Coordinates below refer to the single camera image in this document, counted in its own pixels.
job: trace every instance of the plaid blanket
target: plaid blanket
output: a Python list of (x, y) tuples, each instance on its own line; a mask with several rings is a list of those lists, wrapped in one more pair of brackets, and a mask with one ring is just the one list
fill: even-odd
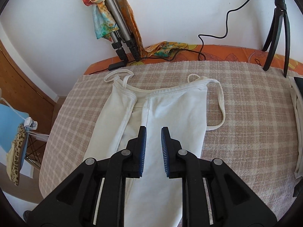
[[(221, 158), (281, 218), (294, 199), (294, 170), (298, 136), (290, 84), (282, 70), (264, 72), (251, 63), (190, 61), (128, 67), (128, 83), (142, 89), (173, 87), (187, 76), (220, 81), (225, 98), (223, 126), (207, 131), (202, 159)], [(112, 90), (108, 72), (81, 76), (63, 104), (48, 139), (39, 186), (46, 197), (81, 162), (96, 120)], [(288, 72), (289, 76), (298, 76)], [(222, 114), (217, 90), (209, 85), (208, 125), (219, 124)]]

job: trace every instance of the garment strap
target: garment strap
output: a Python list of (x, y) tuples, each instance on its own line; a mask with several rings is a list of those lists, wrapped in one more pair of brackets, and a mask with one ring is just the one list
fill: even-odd
[(131, 70), (128, 70), (128, 69), (117, 69), (115, 71), (112, 71), (110, 72), (109, 74), (107, 74), (105, 77), (104, 77), (104, 82), (111, 82), (111, 81), (114, 81), (115, 78), (112, 78), (112, 79), (109, 79), (110, 77), (114, 76), (115, 74), (117, 73), (128, 73), (128, 75), (126, 75), (123, 79), (123, 83), (122, 83), (122, 87), (123, 88), (126, 88), (126, 84), (127, 84), (127, 80), (134, 76), (134, 73), (131, 71)]
[[(192, 77), (192, 76), (197, 77), (197, 79), (195, 81), (197, 81), (197, 80), (203, 80), (203, 79), (209, 79), (209, 78), (204, 77), (204, 76), (200, 77), (199, 75), (193, 73), (193, 74), (190, 74), (187, 77), (187, 82), (190, 82), (189, 78)], [(211, 82), (215, 83), (216, 86), (217, 86), (217, 90), (218, 90), (218, 102), (219, 102), (220, 110), (221, 110), (221, 112), (223, 114), (223, 120), (222, 120), (222, 122), (220, 124), (218, 124), (216, 126), (207, 126), (206, 130), (215, 130), (215, 129), (218, 129), (221, 125), (223, 125), (223, 123), (225, 121), (225, 117), (226, 117), (225, 107), (224, 107), (224, 94), (223, 94), (222, 86), (221, 86), (220, 82), (217, 81), (217, 80), (215, 80), (215, 79), (209, 79), (209, 83), (211, 83)]]

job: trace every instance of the floral orange fabric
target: floral orange fabric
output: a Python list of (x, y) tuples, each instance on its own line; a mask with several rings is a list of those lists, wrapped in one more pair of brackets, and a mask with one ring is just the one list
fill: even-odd
[[(194, 51), (199, 51), (202, 45), (188, 45), (186, 48)], [(253, 64), (259, 64), (263, 66), (267, 57), (267, 52), (260, 50), (241, 48), (241, 47), (231, 47), (231, 46), (219, 46), (219, 45), (205, 45), (202, 53), (205, 55), (206, 60), (210, 61), (235, 61), (235, 62), (248, 62)], [(130, 61), (134, 60), (131, 54), (128, 54)], [(189, 51), (179, 52), (175, 59), (172, 62), (177, 61), (189, 61), (189, 60), (198, 60), (198, 54)], [(94, 63), (89, 66), (84, 75), (97, 73), (107, 69), (110, 64), (119, 62), (120, 59), (118, 56), (102, 60), (97, 63)], [(133, 62), (129, 65), (143, 65), (151, 63), (165, 62), (162, 59), (146, 59), (139, 62)], [(280, 69), (284, 68), (284, 56), (275, 54), (272, 61), (271, 67), (277, 67)], [(294, 72), (297, 72), (300, 75), (303, 75), (303, 64), (296, 60), (289, 60), (288, 69)]]

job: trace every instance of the white tank top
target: white tank top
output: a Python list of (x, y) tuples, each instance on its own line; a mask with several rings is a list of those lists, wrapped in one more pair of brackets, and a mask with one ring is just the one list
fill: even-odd
[[(123, 81), (117, 73), (126, 72)], [(139, 127), (147, 129), (143, 175), (126, 179), (125, 227), (176, 227), (182, 217), (181, 179), (169, 179), (164, 171), (161, 128), (167, 126), (172, 139), (198, 158), (207, 130), (219, 128), (225, 121), (224, 96), (215, 79), (190, 74), (188, 83), (172, 88), (144, 90), (132, 87), (127, 80), (134, 73), (118, 69), (109, 73), (105, 82), (113, 89), (94, 128), (84, 159), (107, 159), (126, 148), (138, 136)], [(189, 82), (190, 76), (196, 76)], [(219, 107), (223, 114), (217, 126), (206, 124), (207, 84), (215, 83)]]

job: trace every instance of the leopard print fabric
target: leopard print fabric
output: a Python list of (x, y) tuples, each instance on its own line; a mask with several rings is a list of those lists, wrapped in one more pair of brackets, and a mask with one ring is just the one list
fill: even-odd
[(6, 155), (6, 172), (13, 183), (18, 186), (20, 178), (20, 164), (25, 145), (26, 131), (23, 124), (18, 126), (17, 134), (12, 141), (12, 147)]

